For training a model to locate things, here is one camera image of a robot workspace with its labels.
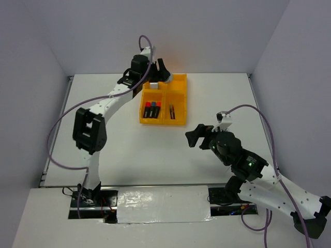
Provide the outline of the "orange cap black highlighter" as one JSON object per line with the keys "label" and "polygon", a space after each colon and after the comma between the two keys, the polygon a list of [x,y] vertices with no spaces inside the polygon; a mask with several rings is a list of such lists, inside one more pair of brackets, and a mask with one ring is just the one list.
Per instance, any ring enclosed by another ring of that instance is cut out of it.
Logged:
{"label": "orange cap black highlighter", "polygon": [[155,119],[158,118],[160,110],[161,110],[161,101],[158,101],[158,102],[156,102],[155,111],[154,111],[154,118]]}

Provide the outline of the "yellow four-compartment organizer tray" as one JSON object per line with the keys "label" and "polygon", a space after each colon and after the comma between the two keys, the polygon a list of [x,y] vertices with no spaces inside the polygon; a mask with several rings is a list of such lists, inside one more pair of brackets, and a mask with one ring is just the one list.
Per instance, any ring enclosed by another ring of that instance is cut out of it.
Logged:
{"label": "yellow four-compartment organizer tray", "polygon": [[[158,118],[143,118],[146,102],[161,101]],[[175,119],[170,118],[169,105],[173,104]],[[187,122],[187,75],[174,74],[173,81],[165,84],[159,82],[159,89],[150,89],[149,82],[142,88],[139,110],[140,123],[144,125],[184,126]]]}

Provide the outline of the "red pen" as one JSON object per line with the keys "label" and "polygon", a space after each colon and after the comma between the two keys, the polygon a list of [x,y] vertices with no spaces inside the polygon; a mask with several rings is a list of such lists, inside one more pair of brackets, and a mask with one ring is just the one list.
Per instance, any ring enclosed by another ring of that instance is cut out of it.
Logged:
{"label": "red pen", "polygon": [[175,119],[175,109],[173,104],[171,104],[171,116],[172,119]]}

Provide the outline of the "blue gel pen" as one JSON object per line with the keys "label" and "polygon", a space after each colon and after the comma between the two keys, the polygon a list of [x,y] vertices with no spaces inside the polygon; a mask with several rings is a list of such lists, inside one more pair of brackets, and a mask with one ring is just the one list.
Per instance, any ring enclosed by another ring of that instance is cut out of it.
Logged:
{"label": "blue gel pen", "polygon": [[169,105],[170,118],[173,119],[172,105]]}

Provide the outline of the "pink cap black highlighter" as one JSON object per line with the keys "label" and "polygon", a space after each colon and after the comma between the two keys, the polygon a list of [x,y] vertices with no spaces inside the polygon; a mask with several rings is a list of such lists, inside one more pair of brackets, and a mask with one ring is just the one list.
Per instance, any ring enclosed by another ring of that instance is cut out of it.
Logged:
{"label": "pink cap black highlighter", "polygon": [[151,111],[151,102],[147,101],[145,103],[145,107],[144,107],[144,111],[143,111],[143,118],[149,118],[150,111]]}

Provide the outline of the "blue cap black highlighter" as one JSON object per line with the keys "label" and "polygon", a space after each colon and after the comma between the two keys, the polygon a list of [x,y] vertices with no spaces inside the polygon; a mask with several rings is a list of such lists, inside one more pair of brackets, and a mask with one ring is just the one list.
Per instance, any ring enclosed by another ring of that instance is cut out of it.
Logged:
{"label": "blue cap black highlighter", "polygon": [[156,107],[156,102],[152,101],[149,109],[149,116],[148,116],[149,118],[154,118],[155,107]]}

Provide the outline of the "blue putty jar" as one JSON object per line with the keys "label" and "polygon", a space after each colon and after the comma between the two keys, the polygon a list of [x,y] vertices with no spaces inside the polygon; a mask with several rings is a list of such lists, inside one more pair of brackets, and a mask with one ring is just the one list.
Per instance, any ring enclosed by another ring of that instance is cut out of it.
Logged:
{"label": "blue putty jar", "polygon": [[165,84],[168,84],[173,81],[173,74],[170,74],[169,77],[164,81]]}

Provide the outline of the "clear tape roll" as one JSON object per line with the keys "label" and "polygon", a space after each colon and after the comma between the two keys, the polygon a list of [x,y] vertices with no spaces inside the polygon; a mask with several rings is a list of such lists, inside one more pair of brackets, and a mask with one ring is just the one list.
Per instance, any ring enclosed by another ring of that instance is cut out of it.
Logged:
{"label": "clear tape roll", "polygon": [[159,83],[158,82],[152,82],[149,84],[150,89],[159,89]]}

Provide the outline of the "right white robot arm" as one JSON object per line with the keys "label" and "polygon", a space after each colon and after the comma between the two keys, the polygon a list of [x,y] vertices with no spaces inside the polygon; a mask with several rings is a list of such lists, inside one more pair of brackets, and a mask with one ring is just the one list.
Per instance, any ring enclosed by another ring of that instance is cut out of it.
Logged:
{"label": "right white robot arm", "polygon": [[228,131],[213,131],[213,126],[199,124],[185,133],[189,147],[202,138],[202,150],[212,151],[233,176],[224,187],[231,202],[252,202],[292,218],[294,227],[309,238],[318,239],[327,223],[330,197],[317,196],[302,189],[256,153],[244,149],[241,141]]}

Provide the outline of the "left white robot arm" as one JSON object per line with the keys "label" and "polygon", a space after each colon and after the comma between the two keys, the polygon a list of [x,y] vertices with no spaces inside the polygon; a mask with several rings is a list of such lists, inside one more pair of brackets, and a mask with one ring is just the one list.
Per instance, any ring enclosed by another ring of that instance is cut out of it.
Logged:
{"label": "left white robot arm", "polygon": [[172,74],[166,69],[163,59],[151,63],[146,55],[138,54],[109,93],[109,98],[76,111],[73,140],[81,155],[81,165],[88,168],[87,178],[78,184],[81,194],[79,200],[89,206],[95,206],[101,201],[99,157],[107,142],[106,124],[110,118],[142,90],[144,83],[171,81]]}

